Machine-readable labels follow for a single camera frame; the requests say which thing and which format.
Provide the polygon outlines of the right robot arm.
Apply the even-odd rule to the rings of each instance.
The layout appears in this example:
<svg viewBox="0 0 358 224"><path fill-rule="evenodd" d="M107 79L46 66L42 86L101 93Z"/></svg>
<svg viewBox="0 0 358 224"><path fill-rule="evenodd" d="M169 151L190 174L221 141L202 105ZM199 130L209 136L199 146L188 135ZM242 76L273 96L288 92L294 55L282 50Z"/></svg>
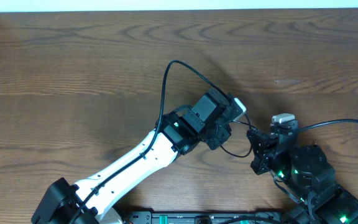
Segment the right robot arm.
<svg viewBox="0 0 358 224"><path fill-rule="evenodd" d="M299 146L297 135L247 132L257 175L272 172L297 206L286 223L358 223L358 199L336 182L335 170L318 145Z"/></svg>

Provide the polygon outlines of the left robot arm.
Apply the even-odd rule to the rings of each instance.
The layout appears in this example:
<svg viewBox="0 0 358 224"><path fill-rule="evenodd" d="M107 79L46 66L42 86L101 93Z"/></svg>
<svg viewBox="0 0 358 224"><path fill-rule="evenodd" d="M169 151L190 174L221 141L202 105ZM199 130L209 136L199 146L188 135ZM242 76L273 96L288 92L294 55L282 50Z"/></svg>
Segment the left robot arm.
<svg viewBox="0 0 358 224"><path fill-rule="evenodd" d="M100 223L126 193L200 142L217 149L231 136L230 123L245 112L238 98L209 89L195 105L181 105L161 115L135 148L103 170L72 185L64 178L55 181L31 222Z"/></svg>

